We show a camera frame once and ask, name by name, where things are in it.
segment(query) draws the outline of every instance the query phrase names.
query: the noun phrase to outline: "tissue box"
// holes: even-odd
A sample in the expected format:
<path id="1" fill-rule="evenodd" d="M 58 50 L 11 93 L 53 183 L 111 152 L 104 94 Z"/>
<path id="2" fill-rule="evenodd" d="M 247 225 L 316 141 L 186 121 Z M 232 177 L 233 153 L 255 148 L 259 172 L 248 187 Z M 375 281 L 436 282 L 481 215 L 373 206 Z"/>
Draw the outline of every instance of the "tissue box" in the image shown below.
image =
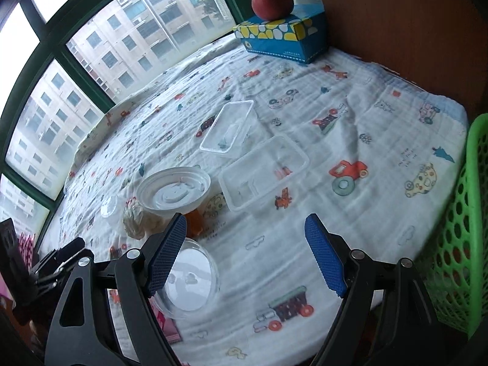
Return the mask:
<path id="1" fill-rule="evenodd" d="M 327 20 L 322 4 L 295 5 L 285 19 L 267 22 L 258 16 L 234 27 L 249 52 L 310 63 L 327 50 Z"/>

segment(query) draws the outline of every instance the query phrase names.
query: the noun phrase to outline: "red tractor print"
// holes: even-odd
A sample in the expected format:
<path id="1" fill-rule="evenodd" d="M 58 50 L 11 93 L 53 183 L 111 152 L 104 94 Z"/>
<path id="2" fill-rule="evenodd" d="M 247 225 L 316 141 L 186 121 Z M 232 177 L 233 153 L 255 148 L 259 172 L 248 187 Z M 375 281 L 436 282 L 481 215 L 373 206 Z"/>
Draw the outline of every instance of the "red tractor print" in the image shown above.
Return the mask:
<path id="1" fill-rule="evenodd" d="M 363 179 L 368 176 L 368 167 L 361 161 L 356 161 L 354 164 L 350 164 L 349 162 L 342 160 L 329 171 L 329 174 L 335 177 L 332 182 L 334 193 L 346 196 L 354 191 L 354 182 L 358 178 Z"/>

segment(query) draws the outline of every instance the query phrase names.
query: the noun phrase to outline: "screw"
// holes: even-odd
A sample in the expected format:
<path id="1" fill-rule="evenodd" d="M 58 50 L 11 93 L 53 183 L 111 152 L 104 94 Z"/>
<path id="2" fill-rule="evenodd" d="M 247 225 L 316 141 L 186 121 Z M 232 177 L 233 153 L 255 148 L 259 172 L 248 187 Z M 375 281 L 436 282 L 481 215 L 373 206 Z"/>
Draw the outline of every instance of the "screw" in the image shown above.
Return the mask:
<path id="1" fill-rule="evenodd" d="M 140 255 L 139 249 L 131 249 L 130 251 L 127 252 L 127 258 L 128 259 L 137 259 Z"/>
<path id="2" fill-rule="evenodd" d="M 364 252 L 362 250 L 355 249 L 351 252 L 351 256 L 353 259 L 362 260 L 364 259 Z"/>
<path id="3" fill-rule="evenodd" d="M 80 267 L 85 267 L 86 265 L 88 265 L 90 263 L 90 259 L 87 258 L 87 257 L 82 257 L 81 259 L 78 260 L 78 265 Z"/>

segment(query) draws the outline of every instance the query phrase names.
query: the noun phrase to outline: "plastic lid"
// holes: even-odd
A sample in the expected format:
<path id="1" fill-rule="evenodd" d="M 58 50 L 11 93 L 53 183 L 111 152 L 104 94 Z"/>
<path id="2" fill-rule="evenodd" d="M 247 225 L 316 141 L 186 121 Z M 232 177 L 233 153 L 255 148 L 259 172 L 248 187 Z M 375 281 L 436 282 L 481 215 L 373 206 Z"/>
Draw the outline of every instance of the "plastic lid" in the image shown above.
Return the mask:
<path id="1" fill-rule="evenodd" d="M 210 177 L 196 167 L 166 169 L 146 178 L 137 189 L 142 207 L 162 217 L 198 208 L 210 188 Z"/>

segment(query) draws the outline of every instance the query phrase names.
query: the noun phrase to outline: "cartoon car print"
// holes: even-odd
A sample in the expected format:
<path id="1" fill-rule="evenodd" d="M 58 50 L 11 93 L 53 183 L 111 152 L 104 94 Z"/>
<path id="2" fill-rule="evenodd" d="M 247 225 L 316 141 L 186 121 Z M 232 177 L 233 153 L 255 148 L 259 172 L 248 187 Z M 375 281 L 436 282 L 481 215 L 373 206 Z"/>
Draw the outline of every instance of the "cartoon car print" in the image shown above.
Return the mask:
<path id="1" fill-rule="evenodd" d="M 307 304 L 306 292 L 307 288 L 300 286 L 269 303 L 269 308 L 256 314 L 258 321 L 253 324 L 254 331 L 259 333 L 269 329 L 277 332 L 285 321 L 299 314 L 305 318 L 311 316 L 314 309 Z"/>
<path id="2" fill-rule="evenodd" d="M 413 181 L 405 182 L 405 195 L 411 198 L 417 194 L 427 194 L 435 186 L 436 181 L 437 173 L 434 166 L 431 163 L 421 165 L 417 177 Z"/>
<path id="3" fill-rule="evenodd" d="M 364 179 L 368 176 L 368 167 L 361 161 L 350 164 L 342 160 L 329 171 L 329 174 L 335 177 L 332 182 L 334 193 L 346 196 L 354 191 L 355 181 L 358 178 Z"/>
<path id="4" fill-rule="evenodd" d="M 214 121 L 215 121 L 215 116 L 211 116 L 202 125 L 200 125 L 200 130 L 197 132 L 196 137 L 201 138 L 203 132 L 205 132 L 208 128 L 210 128 Z"/>
<path id="5" fill-rule="evenodd" d="M 279 109 L 285 104 L 291 103 L 293 99 L 295 98 L 295 95 L 299 93 L 296 89 L 289 89 L 286 94 L 284 94 L 282 97 L 279 99 L 271 99 L 269 101 L 268 107 L 270 109 Z"/>
<path id="6" fill-rule="evenodd" d="M 436 113 L 440 113 L 441 110 L 435 106 L 432 106 L 429 103 L 424 103 L 419 110 L 420 118 L 419 121 L 423 122 L 424 124 L 432 125 L 434 122 L 433 119 Z"/>

